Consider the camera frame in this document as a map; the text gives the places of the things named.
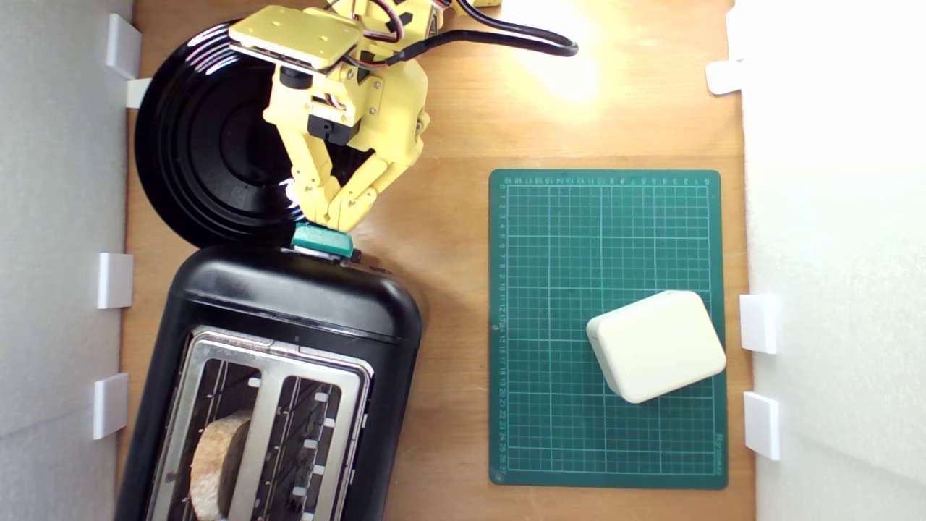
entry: white clip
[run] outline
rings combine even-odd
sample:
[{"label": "white clip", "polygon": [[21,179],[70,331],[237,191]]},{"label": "white clip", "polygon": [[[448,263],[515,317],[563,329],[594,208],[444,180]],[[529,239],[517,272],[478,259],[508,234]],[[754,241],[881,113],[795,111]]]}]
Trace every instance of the white clip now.
[{"label": "white clip", "polygon": [[707,89],[713,95],[725,95],[743,88],[743,62],[750,46],[746,13],[743,6],[733,6],[727,12],[727,59],[712,61],[705,67]]},{"label": "white clip", "polygon": [[109,15],[106,64],[126,80],[134,80],[141,61],[142,34],[121,16]]},{"label": "white clip", "polygon": [[778,401],[752,391],[743,393],[745,444],[777,462],[782,458],[782,426]]},{"label": "white clip", "polygon": [[141,108],[144,93],[148,91],[148,85],[151,84],[151,78],[142,78],[140,80],[128,80],[125,92],[126,108]]},{"label": "white clip", "polygon": [[767,295],[740,295],[740,340],[743,349],[778,352],[779,301]]},{"label": "white clip", "polygon": [[129,423],[129,374],[94,382],[94,439],[102,439]]},{"label": "white clip", "polygon": [[131,306],[132,271],[135,257],[125,253],[100,253],[96,308],[111,310]]}]

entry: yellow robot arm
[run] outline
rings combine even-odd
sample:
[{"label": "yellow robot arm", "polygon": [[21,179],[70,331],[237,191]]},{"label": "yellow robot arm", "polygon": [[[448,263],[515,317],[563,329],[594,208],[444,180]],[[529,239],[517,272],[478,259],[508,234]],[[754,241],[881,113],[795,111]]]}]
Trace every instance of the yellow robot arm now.
[{"label": "yellow robot arm", "polygon": [[[280,132],[293,164],[292,197],[307,220],[349,232],[420,157],[430,123],[428,77],[414,57],[455,41],[575,54],[563,36],[488,19],[474,8],[500,4],[333,0],[325,9],[267,6],[230,27],[234,49],[277,65],[264,119]],[[451,6],[532,38],[442,32]],[[352,172],[337,164],[345,156]]]}]

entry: green cutting mat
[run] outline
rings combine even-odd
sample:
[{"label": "green cutting mat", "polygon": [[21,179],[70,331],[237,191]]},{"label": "green cutting mat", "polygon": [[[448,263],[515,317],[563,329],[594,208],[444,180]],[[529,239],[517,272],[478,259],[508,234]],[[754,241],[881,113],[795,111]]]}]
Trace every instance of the green cutting mat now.
[{"label": "green cutting mat", "polygon": [[498,170],[490,193],[492,481],[726,487],[726,375],[633,405],[585,335],[597,314],[680,289],[725,343],[719,175]]}]

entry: toaster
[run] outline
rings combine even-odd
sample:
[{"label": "toaster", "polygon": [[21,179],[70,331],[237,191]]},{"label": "toaster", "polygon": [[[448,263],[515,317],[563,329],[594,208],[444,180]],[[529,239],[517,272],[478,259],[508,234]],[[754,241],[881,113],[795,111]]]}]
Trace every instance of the toaster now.
[{"label": "toaster", "polygon": [[382,518],[425,307],[357,259],[197,250],[157,332],[118,521]]}]

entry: wooden table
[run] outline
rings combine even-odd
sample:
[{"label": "wooden table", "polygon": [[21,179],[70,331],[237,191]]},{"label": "wooden table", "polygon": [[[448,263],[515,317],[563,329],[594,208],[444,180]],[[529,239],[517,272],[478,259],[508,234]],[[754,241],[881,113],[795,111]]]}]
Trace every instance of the wooden table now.
[{"label": "wooden table", "polygon": [[[450,44],[425,55],[420,61],[431,79],[432,126],[424,156],[354,233],[359,248],[426,289],[432,312],[387,518],[753,519],[754,462],[744,447],[742,406],[743,391],[752,387],[751,359],[738,338],[737,299],[747,285],[740,105],[738,95],[711,96],[704,78],[709,61],[726,57],[724,14],[732,0],[505,2],[489,12],[565,33],[579,42],[580,54],[564,59]],[[546,10],[533,8],[538,4]],[[137,0],[142,74],[153,74],[206,26],[260,6],[255,0]],[[726,490],[497,487],[489,481],[487,179],[500,167],[721,172],[731,449]],[[134,169],[129,175],[128,251],[136,256],[137,278],[134,305],[124,314],[121,362],[131,375],[134,417],[169,281],[193,249],[155,215]],[[131,424],[122,433],[123,458],[130,432]]]}]

